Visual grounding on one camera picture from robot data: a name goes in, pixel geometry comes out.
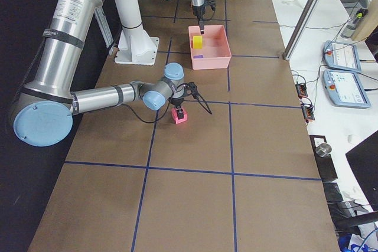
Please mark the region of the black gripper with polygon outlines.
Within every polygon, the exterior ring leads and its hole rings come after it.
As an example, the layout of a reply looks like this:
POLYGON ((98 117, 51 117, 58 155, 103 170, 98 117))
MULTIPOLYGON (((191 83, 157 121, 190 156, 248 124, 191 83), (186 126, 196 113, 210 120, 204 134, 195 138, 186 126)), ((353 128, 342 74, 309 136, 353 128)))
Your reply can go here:
POLYGON ((181 108, 181 105, 183 102, 184 102, 183 97, 171 98, 171 104, 176 108, 175 113, 178 118, 185 116, 185 110, 181 108))
POLYGON ((204 14, 206 13, 206 6, 192 6, 193 15, 197 18, 198 26, 200 29, 200 34, 204 34, 205 26, 204 26, 204 14))

